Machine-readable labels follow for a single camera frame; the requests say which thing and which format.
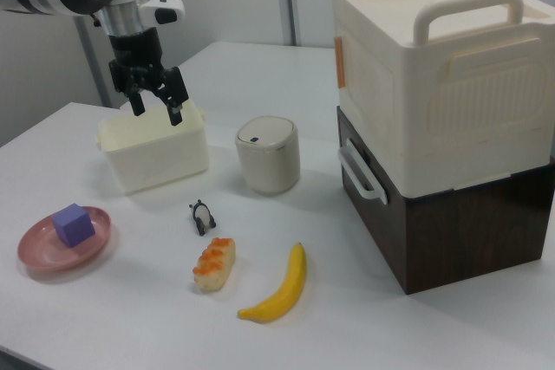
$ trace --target box handle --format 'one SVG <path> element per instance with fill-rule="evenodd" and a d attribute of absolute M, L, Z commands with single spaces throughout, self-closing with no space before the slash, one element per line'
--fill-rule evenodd
<path fill-rule="evenodd" d="M 339 148 L 337 156 L 339 157 L 339 161 L 341 162 L 341 166 L 345 170 L 345 173 L 349 176 L 350 180 L 353 181 L 353 184 L 361 197 L 364 199 L 379 198 L 384 205 L 387 205 L 388 196 L 385 195 L 382 185 L 361 158 L 361 155 L 358 153 L 351 140 L 347 140 L 347 145 Z M 372 191 L 364 188 L 361 181 L 356 176 L 353 166 L 351 166 L 351 162 L 362 172 L 365 179 L 370 182 L 372 188 L 374 188 Z"/>
<path fill-rule="evenodd" d="M 523 0 L 440 0 L 427 4 L 416 15 L 414 27 L 415 46 L 421 46 L 428 42 L 430 23 L 438 17 L 467 12 L 469 10 L 489 8 L 498 4 L 508 4 L 508 23 L 519 24 L 522 22 L 522 16 L 524 15 Z"/>

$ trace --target dark brown wooden box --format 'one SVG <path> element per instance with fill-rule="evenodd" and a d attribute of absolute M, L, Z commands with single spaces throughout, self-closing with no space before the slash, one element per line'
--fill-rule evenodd
<path fill-rule="evenodd" d="M 508 179 L 404 198 L 339 107 L 337 117 L 341 146 L 351 140 L 388 203 L 363 199 L 344 170 L 343 187 L 407 295 L 541 258 L 553 159 Z"/>

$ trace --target pink plate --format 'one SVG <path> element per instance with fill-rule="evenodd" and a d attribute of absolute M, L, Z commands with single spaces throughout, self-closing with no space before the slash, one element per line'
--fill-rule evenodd
<path fill-rule="evenodd" d="M 72 268 L 98 253 L 110 238 L 112 221 L 100 208 L 83 208 L 95 227 L 93 236 L 69 248 L 56 234 L 56 228 L 48 216 L 33 225 L 22 237 L 17 247 L 19 259 L 30 269 L 55 271 Z"/>

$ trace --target banana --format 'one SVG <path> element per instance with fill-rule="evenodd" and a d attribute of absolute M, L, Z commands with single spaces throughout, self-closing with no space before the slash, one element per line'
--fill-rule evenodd
<path fill-rule="evenodd" d="M 259 305 L 240 309 L 237 315 L 242 320 L 256 322 L 273 321 L 289 311 L 303 292 L 306 278 L 306 254 L 302 244 L 297 243 L 291 248 L 287 274 L 274 295 Z"/>

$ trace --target cream cylindrical container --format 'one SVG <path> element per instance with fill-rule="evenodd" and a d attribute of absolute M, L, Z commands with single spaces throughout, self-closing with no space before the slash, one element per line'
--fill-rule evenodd
<path fill-rule="evenodd" d="M 238 130 L 235 145 L 246 183 L 263 194 L 290 189 L 300 174 L 297 126 L 291 120 L 262 116 Z"/>

